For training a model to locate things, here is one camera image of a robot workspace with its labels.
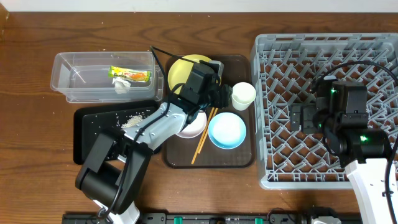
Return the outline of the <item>light blue bowl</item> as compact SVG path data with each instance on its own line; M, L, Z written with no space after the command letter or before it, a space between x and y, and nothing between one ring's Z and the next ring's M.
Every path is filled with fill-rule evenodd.
M234 149L246 138L246 125L237 114L223 112L211 119L208 126L208 137L221 149Z

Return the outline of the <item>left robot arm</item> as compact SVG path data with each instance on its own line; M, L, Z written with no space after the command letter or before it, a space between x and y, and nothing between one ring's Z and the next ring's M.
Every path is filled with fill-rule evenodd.
M111 223L135 223L134 201L154 151L191 124L207 107L225 108L232 88L221 82L220 61L194 62L188 79L174 86L157 111L136 125L99 133L75 186L100 205L96 217Z

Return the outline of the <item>pile of rice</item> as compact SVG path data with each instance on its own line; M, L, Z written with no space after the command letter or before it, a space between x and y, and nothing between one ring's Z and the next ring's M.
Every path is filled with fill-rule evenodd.
M135 126L136 124L140 123L143 120L142 115L135 115L132 116L130 119L128 119L128 121L126 123L124 123L121 128L125 129L125 128L130 128Z

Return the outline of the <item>white paper cup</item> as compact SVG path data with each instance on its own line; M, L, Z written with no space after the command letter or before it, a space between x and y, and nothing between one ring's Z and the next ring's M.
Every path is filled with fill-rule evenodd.
M238 111L244 111L255 100L255 97L256 89L250 83L239 82L233 87L233 108Z

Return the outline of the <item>white bowl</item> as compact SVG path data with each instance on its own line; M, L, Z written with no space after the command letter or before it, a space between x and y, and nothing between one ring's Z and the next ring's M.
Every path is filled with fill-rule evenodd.
M200 111L196 119L187 125L181 132L177 133L180 138L190 139L201 134L207 124L207 115L204 111Z

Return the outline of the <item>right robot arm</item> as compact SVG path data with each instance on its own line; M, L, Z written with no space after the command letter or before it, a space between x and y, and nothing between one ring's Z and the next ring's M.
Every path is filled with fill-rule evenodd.
M311 103L289 107L291 130L321 134L322 144L346 172L363 223L397 223L397 145L385 131L369 128L366 86L333 79L315 93Z

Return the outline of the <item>green snack wrapper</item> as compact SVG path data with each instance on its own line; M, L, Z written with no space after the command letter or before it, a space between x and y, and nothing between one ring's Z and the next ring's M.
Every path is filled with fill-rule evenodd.
M122 78L133 82L148 82L151 72L148 70L134 70L130 68L122 68L110 66L108 76L111 78Z

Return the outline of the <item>white tissue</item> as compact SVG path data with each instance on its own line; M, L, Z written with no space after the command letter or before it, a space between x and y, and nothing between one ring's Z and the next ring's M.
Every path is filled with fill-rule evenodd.
M131 87L131 83L129 81L119 77L113 78L113 85L117 94L126 94Z

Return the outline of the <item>yellow plate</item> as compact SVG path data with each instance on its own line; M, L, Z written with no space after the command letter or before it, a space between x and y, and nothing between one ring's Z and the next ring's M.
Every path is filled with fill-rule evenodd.
M201 60L209 62L211 60L211 58L207 56L198 54L191 54L183 57L194 62L199 62ZM178 59L176 62L174 62L168 73L169 88L172 90L176 84L185 83L192 70L192 67L193 64L191 62L187 62L184 60Z

